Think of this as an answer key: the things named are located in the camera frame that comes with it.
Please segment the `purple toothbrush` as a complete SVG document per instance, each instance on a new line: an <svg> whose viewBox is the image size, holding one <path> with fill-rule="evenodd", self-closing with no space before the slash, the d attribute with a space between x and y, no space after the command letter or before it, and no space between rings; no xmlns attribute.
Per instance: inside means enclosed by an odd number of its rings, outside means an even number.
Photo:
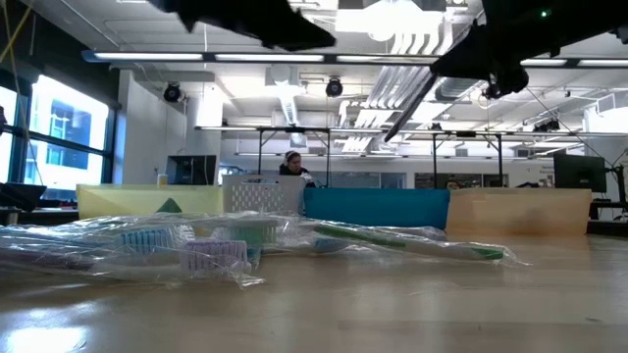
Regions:
<svg viewBox="0 0 628 353"><path fill-rule="evenodd" d="M105 246L25 244L0 247L0 266L54 275L135 282L231 281L262 283L250 273L243 241L188 241L182 245Z"/></svg>

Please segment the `long ceiling light bar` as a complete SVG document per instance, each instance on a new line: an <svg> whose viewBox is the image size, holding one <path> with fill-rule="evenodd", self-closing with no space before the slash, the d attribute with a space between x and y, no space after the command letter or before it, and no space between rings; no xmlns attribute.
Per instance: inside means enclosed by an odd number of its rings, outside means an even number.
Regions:
<svg viewBox="0 0 628 353"><path fill-rule="evenodd" d="M429 66L439 56L432 55L364 55L364 54L270 54L213 52L101 52L82 51L89 63L296 63L365 66ZM535 58L521 62L528 68L565 67L568 69L625 69L628 59L608 58Z"/></svg>

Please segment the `white perforated plastic basket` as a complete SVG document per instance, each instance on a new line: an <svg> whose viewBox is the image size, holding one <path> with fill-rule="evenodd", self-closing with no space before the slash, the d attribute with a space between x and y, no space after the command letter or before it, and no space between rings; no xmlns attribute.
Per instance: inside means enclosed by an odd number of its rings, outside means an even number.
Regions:
<svg viewBox="0 0 628 353"><path fill-rule="evenodd" d="M301 176L224 176L222 188L227 213L302 212L305 179Z"/></svg>

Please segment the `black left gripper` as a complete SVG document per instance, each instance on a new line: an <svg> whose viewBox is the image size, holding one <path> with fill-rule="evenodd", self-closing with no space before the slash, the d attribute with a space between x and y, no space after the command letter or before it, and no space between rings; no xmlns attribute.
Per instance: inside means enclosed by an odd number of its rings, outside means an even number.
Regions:
<svg viewBox="0 0 628 353"><path fill-rule="evenodd" d="M187 32L197 23L232 30L236 20L228 14L227 5L219 0L146 0L159 11L176 14ZM305 19L288 0L234 0L237 31L261 41L263 47L289 52L328 48L336 38L328 31Z"/></svg>

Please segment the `orange plastic tray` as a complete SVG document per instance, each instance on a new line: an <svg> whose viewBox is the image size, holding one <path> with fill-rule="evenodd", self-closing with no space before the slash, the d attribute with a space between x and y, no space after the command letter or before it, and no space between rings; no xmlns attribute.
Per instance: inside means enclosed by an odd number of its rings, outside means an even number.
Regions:
<svg viewBox="0 0 628 353"><path fill-rule="evenodd" d="M450 193L445 230L483 236L581 236L593 197L588 189L469 188Z"/></svg>

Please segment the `black aluminium table frame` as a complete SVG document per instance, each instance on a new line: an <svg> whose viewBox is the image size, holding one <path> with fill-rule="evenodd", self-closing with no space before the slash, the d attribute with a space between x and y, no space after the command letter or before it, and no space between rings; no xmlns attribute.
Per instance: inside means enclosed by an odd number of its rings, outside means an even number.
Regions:
<svg viewBox="0 0 628 353"><path fill-rule="evenodd" d="M15 224L20 213L30 213L37 208L45 185L0 182L0 226Z"/></svg>
<svg viewBox="0 0 628 353"><path fill-rule="evenodd" d="M628 237L628 222L589 220L587 234Z"/></svg>

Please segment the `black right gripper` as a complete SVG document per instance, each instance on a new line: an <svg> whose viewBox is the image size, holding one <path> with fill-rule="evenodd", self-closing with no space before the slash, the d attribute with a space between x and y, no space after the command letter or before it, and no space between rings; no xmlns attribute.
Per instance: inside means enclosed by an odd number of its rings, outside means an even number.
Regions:
<svg viewBox="0 0 628 353"><path fill-rule="evenodd" d="M554 57L579 40L579 0L482 0L486 22L474 25L430 71L437 76L488 80L486 97L518 93L529 83L520 61Z"/></svg>

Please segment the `black monitor stand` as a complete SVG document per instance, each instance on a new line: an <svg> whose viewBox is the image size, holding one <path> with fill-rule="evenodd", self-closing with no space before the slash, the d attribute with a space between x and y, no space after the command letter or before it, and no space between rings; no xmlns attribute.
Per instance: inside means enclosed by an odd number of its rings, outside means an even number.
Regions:
<svg viewBox="0 0 628 353"><path fill-rule="evenodd" d="M589 218L591 221L598 221L600 219L601 209L619 210L618 216L613 216L614 222L628 223L628 194L626 193L626 184L624 179L624 167L618 165L616 167L606 168L605 171L614 176L618 187L618 200L606 200L594 199L590 206Z"/></svg>

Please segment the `large window dark frame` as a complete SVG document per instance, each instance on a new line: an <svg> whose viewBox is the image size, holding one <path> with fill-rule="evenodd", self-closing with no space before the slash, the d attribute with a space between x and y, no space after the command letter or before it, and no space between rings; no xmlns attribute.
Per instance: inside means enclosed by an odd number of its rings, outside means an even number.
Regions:
<svg viewBox="0 0 628 353"><path fill-rule="evenodd" d="M73 191L102 181L114 111L48 76L0 73L0 182Z"/></svg>

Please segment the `black station frame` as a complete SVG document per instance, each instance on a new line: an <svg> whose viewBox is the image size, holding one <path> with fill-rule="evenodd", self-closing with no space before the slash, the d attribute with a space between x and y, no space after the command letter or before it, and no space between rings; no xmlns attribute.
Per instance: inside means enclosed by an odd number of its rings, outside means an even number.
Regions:
<svg viewBox="0 0 628 353"><path fill-rule="evenodd" d="M434 130L432 136L432 162L433 162L433 185L438 184L438 149L440 144L437 143L437 137L443 135L446 139L450 137L456 138L476 138L482 137L491 147L497 151L498 164L498 185L504 187L503 172L503 152L502 152L502 134L499 132L476 131L476 130Z"/></svg>
<svg viewBox="0 0 628 353"><path fill-rule="evenodd" d="M261 175L262 168L262 150L266 143L263 135L266 131L271 131L272 135L277 132L291 133L313 133L317 136L327 148L326 154L326 187L331 186L331 130L328 127L303 127L303 126L258 126L254 129L258 132L258 152L257 152L257 174Z"/></svg>

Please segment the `blue plastic tray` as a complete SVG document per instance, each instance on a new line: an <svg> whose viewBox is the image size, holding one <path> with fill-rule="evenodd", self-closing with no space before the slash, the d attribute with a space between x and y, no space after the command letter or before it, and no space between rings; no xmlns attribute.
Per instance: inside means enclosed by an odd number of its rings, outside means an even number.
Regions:
<svg viewBox="0 0 628 353"><path fill-rule="evenodd" d="M306 188L305 216L368 227L445 229L446 189Z"/></svg>

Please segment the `yellow plastic tray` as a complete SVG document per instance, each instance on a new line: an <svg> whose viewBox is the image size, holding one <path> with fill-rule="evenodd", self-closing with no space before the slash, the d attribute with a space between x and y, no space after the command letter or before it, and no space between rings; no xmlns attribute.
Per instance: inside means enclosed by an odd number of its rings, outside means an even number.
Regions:
<svg viewBox="0 0 628 353"><path fill-rule="evenodd" d="M218 186L140 184L80 184L77 188L81 219L105 216L150 215L173 198L182 213L218 214L224 211Z"/></svg>

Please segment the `black monitor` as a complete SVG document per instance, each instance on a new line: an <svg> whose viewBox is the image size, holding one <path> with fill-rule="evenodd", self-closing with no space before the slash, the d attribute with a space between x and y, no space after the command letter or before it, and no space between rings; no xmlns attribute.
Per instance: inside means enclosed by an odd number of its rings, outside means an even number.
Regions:
<svg viewBox="0 0 628 353"><path fill-rule="evenodd" d="M168 184L213 185L216 165L215 155L169 156L166 166Z"/></svg>
<svg viewBox="0 0 628 353"><path fill-rule="evenodd" d="M553 156L553 168L556 188L606 192L606 168L601 157L558 154Z"/></svg>

